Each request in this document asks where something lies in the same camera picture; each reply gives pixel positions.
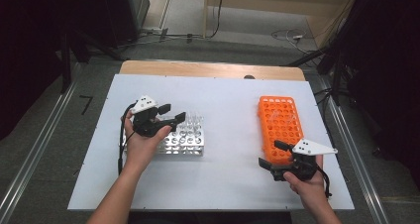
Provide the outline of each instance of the human hand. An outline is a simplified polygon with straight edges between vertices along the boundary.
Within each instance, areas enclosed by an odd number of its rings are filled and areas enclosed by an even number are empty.
[[[123,118],[124,129],[126,131],[127,142],[127,160],[124,168],[134,168],[136,172],[142,173],[151,162],[158,143],[163,140],[170,132],[170,126],[164,126],[151,138],[142,137],[133,129],[133,123],[130,120],[133,114],[129,112],[126,118]]]
[[[320,168],[323,156],[316,157]],[[310,180],[302,181],[293,173],[287,171],[284,179],[290,183],[290,188],[300,196],[303,206],[317,220],[317,223],[341,223],[331,208],[324,191],[324,178],[320,171],[316,171]]]

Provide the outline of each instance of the gray floor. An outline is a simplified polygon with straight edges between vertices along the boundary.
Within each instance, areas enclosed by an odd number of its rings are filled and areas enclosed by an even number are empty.
[[[169,12],[165,24],[170,30],[173,30],[172,33],[195,33],[194,29],[188,32],[175,29],[175,23],[171,23],[170,15],[173,16]],[[299,20],[291,20],[287,24],[294,25],[295,28],[307,27],[304,23],[298,23],[301,22]],[[254,27],[252,26],[253,22],[252,20],[248,22],[247,25],[250,26],[247,27],[250,27],[251,30]],[[227,35],[231,34],[221,29],[220,35],[222,33],[225,35],[222,37],[223,40],[217,38],[212,41],[197,40],[191,44],[188,44],[186,40],[174,40],[160,44],[130,46],[119,49],[119,52],[132,59],[217,61],[263,65],[288,64],[302,56],[302,52],[292,47],[288,42],[275,40],[270,33],[255,36],[247,27],[244,26],[240,30],[241,34],[248,34],[246,38],[250,39],[246,41],[241,41],[244,37],[238,37],[238,34],[232,34],[234,35],[232,39],[228,39]],[[232,28],[238,29],[239,26],[232,26]],[[306,50],[314,49],[314,46],[310,44],[304,47]],[[113,75],[118,73],[120,66],[119,61],[111,60],[98,53],[94,54],[89,64],[82,66],[83,70],[78,77],[71,99],[9,223],[82,223],[86,221],[90,215],[89,212],[70,212],[66,210],[66,207]],[[302,64],[300,67],[304,70],[305,77],[313,90],[319,91],[322,89],[320,76],[311,66],[313,66],[312,61],[309,64]],[[0,141],[0,193],[5,193],[31,146],[42,131],[58,100],[60,83],[59,78],[26,113],[13,133]],[[80,98],[80,95],[93,97],[84,115],[81,113],[85,108],[86,99]],[[420,211],[419,191],[408,170],[396,161],[373,157],[371,151],[375,148],[375,143],[371,139],[362,113],[358,109],[352,108],[345,97],[342,97],[342,109],[390,222],[420,223],[418,215]],[[356,207],[353,211],[338,211],[337,213],[344,223],[374,223],[344,148],[340,132],[328,109],[327,124],[340,151],[339,163],[343,175],[349,180],[347,186]],[[291,214],[293,223],[314,223],[304,210],[292,211]]]

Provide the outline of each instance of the person's left hand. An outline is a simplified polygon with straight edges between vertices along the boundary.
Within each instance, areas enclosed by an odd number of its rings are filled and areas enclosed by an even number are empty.
[[[133,114],[129,112],[124,119],[124,129],[126,138],[130,139],[127,143],[127,160],[124,168],[135,168],[140,173],[143,172],[151,162],[158,143],[163,140],[170,132],[170,126],[164,126],[151,138],[142,137],[133,130],[133,123],[130,118]]]

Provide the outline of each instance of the white tabletop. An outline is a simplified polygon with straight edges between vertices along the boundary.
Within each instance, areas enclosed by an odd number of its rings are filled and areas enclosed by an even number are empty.
[[[306,139],[331,147],[308,82],[234,78],[115,75],[96,131],[68,204],[70,210],[97,207],[117,178],[119,118],[148,95],[168,115],[204,116],[203,157],[155,156],[143,173],[132,209],[288,210],[302,209],[287,182],[273,181],[259,167],[263,138],[257,115],[263,95],[294,99]],[[324,157],[334,209],[354,209],[334,155]]]

